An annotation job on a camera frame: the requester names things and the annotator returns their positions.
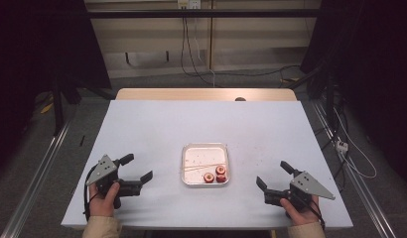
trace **sleeve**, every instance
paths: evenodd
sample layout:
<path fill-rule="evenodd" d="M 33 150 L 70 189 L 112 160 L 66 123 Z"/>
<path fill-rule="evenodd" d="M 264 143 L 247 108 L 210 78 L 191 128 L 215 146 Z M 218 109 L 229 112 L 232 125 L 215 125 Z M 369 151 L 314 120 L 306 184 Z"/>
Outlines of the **sleeve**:
<path fill-rule="evenodd" d="M 82 238 L 118 238 L 122 226 L 114 217 L 91 216 L 83 230 Z"/>
<path fill-rule="evenodd" d="M 325 238 L 324 230 L 319 222 L 289 227 L 288 235 L 290 238 Z"/>

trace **gray carpet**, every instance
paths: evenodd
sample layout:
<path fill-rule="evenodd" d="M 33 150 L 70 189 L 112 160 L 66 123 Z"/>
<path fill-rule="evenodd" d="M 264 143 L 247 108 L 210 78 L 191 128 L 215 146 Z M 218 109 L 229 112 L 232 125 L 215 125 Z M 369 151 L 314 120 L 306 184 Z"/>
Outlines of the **gray carpet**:
<path fill-rule="evenodd" d="M 269 71 L 272 71 L 272 69 L 241 70 L 234 73 Z M 283 72 L 284 78 L 298 77 L 300 75 L 295 69 L 286 69 Z M 279 73 L 254 77 L 218 74 L 216 84 L 222 87 L 274 88 L 279 86 L 279 78 Z M 211 81 L 212 75 L 205 75 L 204 79 Z M 210 84 L 204 83 L 201 79 L 184 74 L 122 78 L 113 80 L 112 84 L 113 90 L 109 91 L 112 93 L 116 93 L 119 88 L 123 87 L 210 87 Z M 20 237 L 81 236 L 81 231 L 62 227 L 61 221 L 71 198 L 70 193 L 79 180 L 109 102 L 83 89 L 80 90 L 80 93 L 82 101 L 76 106 L 76 114 L 61 150 L 21 231 Z M 305 87 L 298 88 L 296 95 L 302 101 L 314 131 L 322 128 L 312 103 L 307 97 Z M 54 132 L 53 111 L 40 114 L 41 109 L 39 107 L 34 112 L 20 147 L 15 151 L 13 158 L 0 174 L 0 234 L 2 234 L 52 140 Z M 357 123 L 357 119 L 351 114 L 350 105 L 346 108 L 345 113 L 349 121 L 351 138 L 372 159 L 377 168 L 377 178 L 367 179 L 366 182 L 386 213 L 396 236 L 407 237 L 407 184 L 389 168 L 381 151 L 375 145 L 369 143 L 362 126 Z M 317 139 L 320 146 L 323 146 L 328 141 L 325 132 L 318 134 Z M 331 171 L 334 173 L 339 168 L 339 160 L 334 148 L 331 145 L 327 146 L 324 149 L 324 155 Z M 351 150 L 350 155 L 363 172 L 371 174 L 369 164 L 356 150 Z M 339 176 L 338 183 L 342 184 L 342 175 Z M 341 196 L 354 227 L 335 231 L 328 230 L 327 236 L 381 237 L 348 176 L 346 176 L 345 188 Z M 143 231 L 129 229 L 124 229 L 122 233 L 122 237 L 142 237 L 142 235 Z M 287 237 L 285 230 L 278 230 L 277 235 L 278 237 Z"/>

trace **table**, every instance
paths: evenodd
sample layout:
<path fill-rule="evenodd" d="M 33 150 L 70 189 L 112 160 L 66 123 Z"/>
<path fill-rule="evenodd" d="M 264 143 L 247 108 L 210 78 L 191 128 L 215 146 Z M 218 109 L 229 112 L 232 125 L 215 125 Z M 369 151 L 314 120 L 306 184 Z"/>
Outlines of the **table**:
<path fill-rule="evenodd" d="M 280 168 L 286 161 L 308 171 L 337 197 L 321 198 L 327 227 L 351 227 L 303 107 L 293 95 L 288 89 L 122 89 L 110 103 L 62 225 L 86 224 L 82 191 L 87 171 L 104 154 L 115 160 L 133 153 L 135 160 L 119 169 L 120 177 L 138 179 L 152 170 L 154 178 L 140 196 L 121 198 L 116 217 L 124 226 L 149 230 L 289 226 L 284 210 L 265 204 L 256 185 L 260 176 L 270 188 L 289 188 L 292 177 Z M 249 101 L 232 101 L 236 97 Z M 205 101 L 210 98 L 218 101 Z M 182 182 L 182 148 L 193 142 L 227 146 L 226 186 L 191 188 Z"/>

